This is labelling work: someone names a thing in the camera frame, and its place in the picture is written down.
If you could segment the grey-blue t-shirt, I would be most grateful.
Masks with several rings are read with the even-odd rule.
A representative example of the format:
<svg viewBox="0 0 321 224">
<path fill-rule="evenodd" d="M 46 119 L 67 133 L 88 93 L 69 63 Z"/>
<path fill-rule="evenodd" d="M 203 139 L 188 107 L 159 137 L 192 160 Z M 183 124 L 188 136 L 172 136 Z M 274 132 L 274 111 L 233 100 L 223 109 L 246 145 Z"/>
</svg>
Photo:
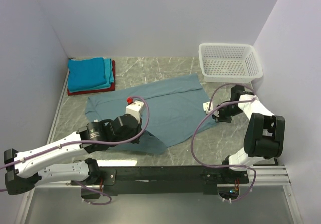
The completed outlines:
<svg viewBox="0 0 321 224">
<path fill-rule="evenodd" d="M 138 144 L 120 144 L 114 150 L 163 153 L 193 134 L 206 115 L 203 104 L 209 101 L 197 75 L 193 74 L 91 96 L 87 99 L 85 115 L 89 121 L 114 119 L 125 113 L 127 99 L 133 96 L 140 96 L 148 103 L 147 130 Z"/>
</svg>

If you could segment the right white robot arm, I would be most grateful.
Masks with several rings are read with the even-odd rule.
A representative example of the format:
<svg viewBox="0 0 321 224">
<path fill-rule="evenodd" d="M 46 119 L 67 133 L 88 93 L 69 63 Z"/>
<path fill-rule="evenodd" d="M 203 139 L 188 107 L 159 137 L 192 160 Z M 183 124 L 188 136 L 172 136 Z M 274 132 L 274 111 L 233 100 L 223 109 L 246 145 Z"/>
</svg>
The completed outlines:
<svg viewBox="0 0 321 224">
<path fill-rule="evenodd" d="M 230 100 L 217 105 L 212 118 L 216 122 L 230 123 L 233 116 L 245 113 L 249 119 L 243 147 L 227 157 L 227 167 L 221 169 L 220 177 L 232 183 L 237 171 L 244 171 L 264 159 L 280 157 L 283 151 L 285 118 L 269 111 L 256 94 L 244 85 L 236 84 L 230 89 Z"/>
</svg>

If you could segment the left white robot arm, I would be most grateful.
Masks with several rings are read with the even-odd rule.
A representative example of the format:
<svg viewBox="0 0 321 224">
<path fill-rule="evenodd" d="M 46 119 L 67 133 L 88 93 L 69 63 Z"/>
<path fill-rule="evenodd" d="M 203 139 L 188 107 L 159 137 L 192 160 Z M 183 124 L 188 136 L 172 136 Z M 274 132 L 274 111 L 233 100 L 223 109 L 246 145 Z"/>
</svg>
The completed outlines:
<svg viewBox="0 0 321 224">
<path fill-rule="evenodd" d="M 4 151 L 6 192 L 18 195 L 37 185 L 68 179 L 96 184 L 100 180 L 96 161 L 83 161 L 76 166 L 59 164 L 59 161 L 104 151 L 122 143 L 138 143 L 141 125 L 141 118 L 124 114 L 113 120 L 89 122 L 68 136 L 33 150 L 7 149 Z"/>
</svg>

